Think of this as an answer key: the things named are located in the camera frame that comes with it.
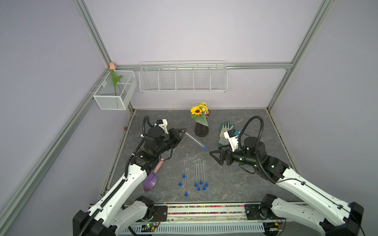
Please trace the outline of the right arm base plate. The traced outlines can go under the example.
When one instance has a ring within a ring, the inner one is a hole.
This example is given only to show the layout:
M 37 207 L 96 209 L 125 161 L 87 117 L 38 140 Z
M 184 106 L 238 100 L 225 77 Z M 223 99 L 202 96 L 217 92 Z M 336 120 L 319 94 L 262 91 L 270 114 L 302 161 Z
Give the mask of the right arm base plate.
M 248 220 L 276 220 L 284 219 L 276 216 L 269 208 L 260 204 L 245 204 L 245 213 Z

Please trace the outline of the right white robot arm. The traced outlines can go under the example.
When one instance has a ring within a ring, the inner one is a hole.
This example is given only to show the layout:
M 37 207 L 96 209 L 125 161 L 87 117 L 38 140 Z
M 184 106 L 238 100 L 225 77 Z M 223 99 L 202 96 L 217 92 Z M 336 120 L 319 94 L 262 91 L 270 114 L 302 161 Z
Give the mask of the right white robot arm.
M 253 174 L 275 184 L 306 203 L 299 206 L 267 194 L 258 213 L 263 219 L 284 218 L 318 231 L 323 236 L 357 236 L 364 233 L 361 226 L 364 208 L 356 202 L 347 203 L 310 183 L 282 160 L 270 156 L 261 141 L 264 121 L 251 117 L 240 132 L 230 124 L 220 129 L 220 137 L 228 143 L 209 154 L 220 164 L 238 163 L 243 169 L 253 167 Z

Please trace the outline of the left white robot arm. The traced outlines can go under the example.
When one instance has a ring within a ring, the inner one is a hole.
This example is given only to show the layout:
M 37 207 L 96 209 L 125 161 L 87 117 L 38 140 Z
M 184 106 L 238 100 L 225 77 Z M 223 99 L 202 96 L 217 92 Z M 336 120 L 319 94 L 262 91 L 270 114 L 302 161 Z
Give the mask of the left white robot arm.
M 117 236 L 141 219 L 151 219 L 154 202 L 140 196 L 122 209 L 132 192 L 161 164 L 161 156 L 172 152 L 182 141 L 186 128 L 167 128 L 167 120 L 154 124 L 145 116 L 141 141 L 129 157 L 124 174 L 96 204 L 80 210 L 72 220 L 75 236 Z

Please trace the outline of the clear test tube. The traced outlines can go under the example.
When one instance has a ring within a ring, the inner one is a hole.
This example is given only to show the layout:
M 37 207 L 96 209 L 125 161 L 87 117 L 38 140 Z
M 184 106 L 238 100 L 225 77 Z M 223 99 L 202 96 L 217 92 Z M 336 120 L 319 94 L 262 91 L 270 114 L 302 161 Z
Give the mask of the clear test tube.
M 194 142 L 196 142 L 200 147 L 203 148 L 203 146 L 205 146 L 204 144 L 202 144 L 199 140 L 197 140 L 195 137 L 193 137 L 191 134 L 189 134 L 188 132 L 186 132 L 186 135 L 188 137 L 190 137 Z

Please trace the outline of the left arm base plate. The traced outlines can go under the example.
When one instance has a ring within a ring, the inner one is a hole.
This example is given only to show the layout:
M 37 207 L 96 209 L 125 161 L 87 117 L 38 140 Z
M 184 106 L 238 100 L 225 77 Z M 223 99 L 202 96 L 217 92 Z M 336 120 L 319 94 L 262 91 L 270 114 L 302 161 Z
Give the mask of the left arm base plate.
M 138 222 L 165 222 L 168 217 L 168 206 L 154 206 L 152 210 L 148 210 L 146 216 Z

